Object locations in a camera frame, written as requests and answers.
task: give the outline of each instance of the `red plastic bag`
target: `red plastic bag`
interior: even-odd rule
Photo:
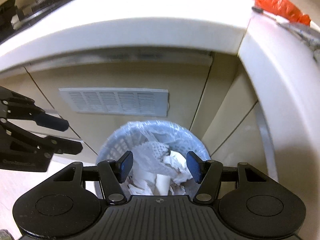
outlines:
[[[309,15],[303,14],[298,7],[296,7],[289,0],[255,0],[255,6],[261,9],[280,15],[290,22],[299,22],[305,25],[310,25],[311,19]]]

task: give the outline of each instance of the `black stove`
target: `black stove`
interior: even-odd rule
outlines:
[[[18,8],[15,0],[7,0],[0,5],[0,44],[70,1],[72,0],[36,0],[31,5]]]

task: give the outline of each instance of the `floor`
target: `floor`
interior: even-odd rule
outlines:
[[[49,169],[44,173],[0,170],[0,229],[7,229],[14,239],[19,239],[21,233],[12,216],[15,201],[71,162],[73,161],[54,156]],[[94,164],[84,163],[84,166],[92,165]],[[86,182],[86,189],[95,193],[93,182]]]

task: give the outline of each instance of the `white ventilation grille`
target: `white ventilation grille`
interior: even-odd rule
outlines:
[[[60,88],[71,109],[80,113],[167,116],[168,90],[140,88]]]

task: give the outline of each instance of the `metal screw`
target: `metal screw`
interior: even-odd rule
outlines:
[[[206,193],[202,193],[202,194],[198,194],[198,195],[196,196],[196,198],[197,198],[197,200],[199,200],[199,201],[205,202],[205,201],[211,200],[211,195],[206,194]]]
[[[119,193],[114,193],[108,196],[108,199],[110,199],[112,202],[118,202],[124,199],[124,196]]]

